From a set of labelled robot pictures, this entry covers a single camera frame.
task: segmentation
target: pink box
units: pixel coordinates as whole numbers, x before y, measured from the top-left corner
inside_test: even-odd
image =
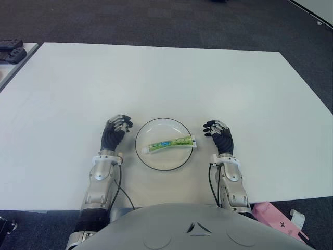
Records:
[[[294,225],[294,223],[269,202],[255,204],[252,213],[259,222],[294,237],[303,243],[305,242],[298,236],[299,233],[301,233],[307,240],[309,239]]]

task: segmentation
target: gray carpet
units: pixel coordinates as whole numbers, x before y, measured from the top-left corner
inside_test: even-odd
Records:
[[[333,33],[287,0],[1,0],[0,40],[278,51],[333,111]],[[333,249],[333,198],[274,203],[306,216],[317,249]],[[77,211],[3,211],[19,227],[5,249],[64,249]]]

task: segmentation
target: black cable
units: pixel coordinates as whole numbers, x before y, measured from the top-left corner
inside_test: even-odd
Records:
[[[119,187],[120,190],[124,193],[124,195],[126,195],[127,199],[129,199],[129,201],[130,201],[130,203],[131,203],[131,205],[132,205],[133,210],[135,210],[135,207],[134,207],[134,205],[133,205],[133,202],[131,201],[130,197],[126,194],[125,190],[122,189],[122,188],[118,185],[118,183],[117,183],[116,180],[114,180],[114,182],[116,183],[117,187]]]
[[[213,186],[212,186],[212,182],[210,180],[210,169],[211,169],[212,165],[209,164],[209,169],[208,169],[208,180],[209,180],[209,186],[210,186],[210,189],[212,190],[212,193],[214,195],[214,198],[215,198],[215,201],[216,201],[216,204],[218,207],[220,207],[219,205],[219,202],[217,201],[217,198],[216,198],[216,195],[215,195],[215,192],[214,192],[214,189],[213,189]]]
[[[218,201],[219,207],[221,207],[221,205],[220,205],[220,176],[221,176],[221,167],[219,167],[219,180],[217,181],[217,201]]]
[[[116,201],[116,198],[118,196],[118,193],[119,193],[119,190],[120,190],[120,185],[121,185],[121,165],[119,165],[119,186],[117,188],[116,194],[114,195],[114,198],[113,198],[113,200],[111,202],[111,205],[110,205],[110,208],[109,208],[109,212],[108,212],[109,217],[110,217],[112,206],[113,206],[113,204]]]
[[[123,162],[124,162],[123,157],[121,157],[121,156],[119,156],[119,155],[117,155],[117,156],[121,159],[121,163],[120,163],[120,164],[123,164]]]

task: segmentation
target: clear glass plate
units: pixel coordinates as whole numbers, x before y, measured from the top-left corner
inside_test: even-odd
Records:
[[[140,160],[148,167],[161,171],[173,170],[187,162],[191,156],[192,147],[168,147],[150,154],[142,154],[141,149],[151,143],[190,135],[187,128],[180,122],[170,118],[158,118],[147,122],[140,129],[135,140],[135,150]]]

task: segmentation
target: toothpaste tube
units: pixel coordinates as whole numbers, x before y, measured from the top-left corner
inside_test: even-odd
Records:
[[[187,136],[183,138],[177,138],[170,141],[165,142],[158,142],[158,143],[152,143],[148,145],[147,147],[144,147],[141,149],[142,154],[148,154],[155,152],[159,149],[171,147],[171,146],[189,146],[189,147],[197,147],[196,139],[194,135]]]

